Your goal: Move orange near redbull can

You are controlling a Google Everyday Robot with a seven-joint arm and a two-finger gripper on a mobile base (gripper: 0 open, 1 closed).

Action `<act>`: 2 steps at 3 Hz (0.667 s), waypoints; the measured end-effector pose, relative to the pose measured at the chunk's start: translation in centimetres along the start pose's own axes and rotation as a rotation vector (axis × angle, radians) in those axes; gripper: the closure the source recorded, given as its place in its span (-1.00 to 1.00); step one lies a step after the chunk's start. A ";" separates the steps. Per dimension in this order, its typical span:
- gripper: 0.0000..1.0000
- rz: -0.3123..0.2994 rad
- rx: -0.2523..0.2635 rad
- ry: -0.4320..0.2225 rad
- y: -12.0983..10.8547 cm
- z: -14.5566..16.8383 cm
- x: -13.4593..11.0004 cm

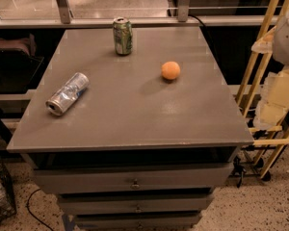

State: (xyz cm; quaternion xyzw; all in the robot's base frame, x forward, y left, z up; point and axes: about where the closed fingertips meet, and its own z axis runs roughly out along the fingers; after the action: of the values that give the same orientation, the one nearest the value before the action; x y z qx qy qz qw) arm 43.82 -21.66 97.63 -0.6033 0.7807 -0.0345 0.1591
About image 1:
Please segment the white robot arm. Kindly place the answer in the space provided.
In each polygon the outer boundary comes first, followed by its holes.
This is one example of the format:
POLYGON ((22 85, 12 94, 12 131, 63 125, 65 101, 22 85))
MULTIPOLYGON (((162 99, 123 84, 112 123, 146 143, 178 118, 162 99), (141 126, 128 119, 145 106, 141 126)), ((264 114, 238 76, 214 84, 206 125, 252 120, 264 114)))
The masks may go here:
POLYGON ((275 61, 284 65, 279 73, 269 72, 260 92, 253 126, 267 130, 289 111, 289 11, 251 47, 252 52, 272 53, 275 61))

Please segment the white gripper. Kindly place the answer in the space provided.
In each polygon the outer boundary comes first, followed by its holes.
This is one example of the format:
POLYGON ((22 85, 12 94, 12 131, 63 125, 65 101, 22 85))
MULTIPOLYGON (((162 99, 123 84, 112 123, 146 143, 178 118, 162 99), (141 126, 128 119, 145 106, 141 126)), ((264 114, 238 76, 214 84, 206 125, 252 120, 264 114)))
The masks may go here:
POLYGON ((279 73, 270 72, 260 91, 253 126, 268 130, 276 126, 289 111, 289 66, 279 73))

